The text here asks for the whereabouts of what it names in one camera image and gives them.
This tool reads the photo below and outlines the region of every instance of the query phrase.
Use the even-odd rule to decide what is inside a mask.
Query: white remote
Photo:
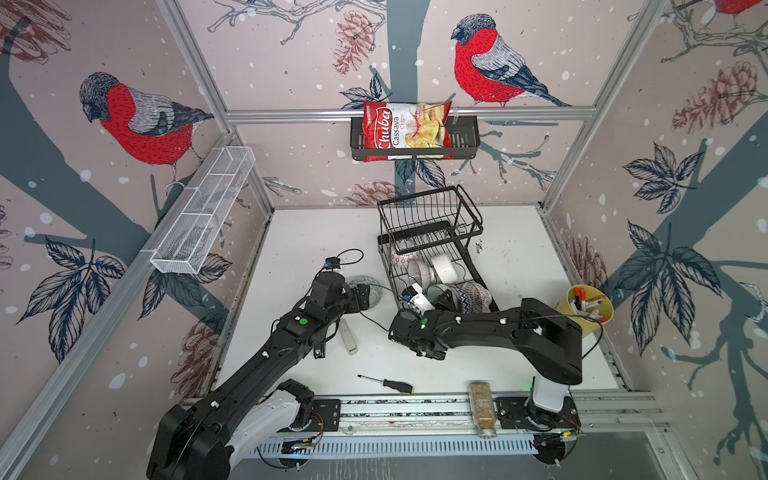
[[[352,336],[352,332],[349,331],[349,327],[346,324],[345,319],[341,319],[339,322],[339,332],[341,333],[341,340],[344,342],[346,352],[350,355],[357,353],[357,344],[355,338]]]

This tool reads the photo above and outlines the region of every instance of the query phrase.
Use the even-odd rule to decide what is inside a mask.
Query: wallpaper
[[[146,478],[163,414],[208,389],[224,323],[263,233],[261,212],[245,187],[200,275],[150,275],[24,478]],[[158,284],[167,287],[160,297]]]
[[[390,101],[593,104],[643,2],[181,4],[227,107],[249,110],[342,108],[373,76]]]
[[[0,12],[4,442],[220,133],[153,2]]]
[[[473,160],[360,162],[349,123],[240,125],[277,208],[376,205],[413,191],[462,185],[476,203],[540,201],[580,121],[480,122]]]
[[[768,7],[672,2],[553,210],[700,478],[768,473]]]

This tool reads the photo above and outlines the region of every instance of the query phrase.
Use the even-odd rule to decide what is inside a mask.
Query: white table
[[[569,282],[536,209],[480,207],[480,211],[485,230],[472,239],[470,255],[499,309],[519,306],[520,299],[529,296],[556,305]],[[276,211],[218,383],[232,376],[266,342],[273,320],[290,311],[306,292],[326,257],[359,248],[365,257],[344,266],[342,274],[347,279],[372,276],[388,286],[377,248],[379,233],[375,208]],[[478,252],[474,245],[480,240]],[[354,260],[357,255],[351,252],[342,260]],[[389,327],[397,308],[392,294],[384,294],[366,315]],[[466,392],[470,382],[479,380],[503,392],[527,389],[536,373],[520,352],[510,349],[463,346],[450,349],[442,361],[419,358],[389,341],[386,332],[359,314],[345,318],[357,342],[357,354],[348,355],[337,335],[326,344],[326,358],[314,359],[310,353],[280,381],[293,378],[321,396],[394,393],[357,378],[358,374],[408,382],[418,393]],[[585,352],[594,341],[593,336],[584,339]],[[573,389],[617,388],[600,347],[584,360],[583,371],[583,383]]]

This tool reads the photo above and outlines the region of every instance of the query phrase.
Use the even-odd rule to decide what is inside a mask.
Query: red chip bag
[[[390,104],[367,101],[362,107],[362,132],[365,148],[435,148],[451,147],[445,120],[451,111],[446,104]],[[410,155],[366,157],[364,161],[398,160]],[[418,158],[442,158],[448,155],[419,155]]]

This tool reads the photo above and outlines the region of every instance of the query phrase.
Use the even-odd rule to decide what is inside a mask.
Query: white mesh basket
[[[249,147],[224,147],[195,187],[151,258],[162,273],[199,273],[255,158]]]

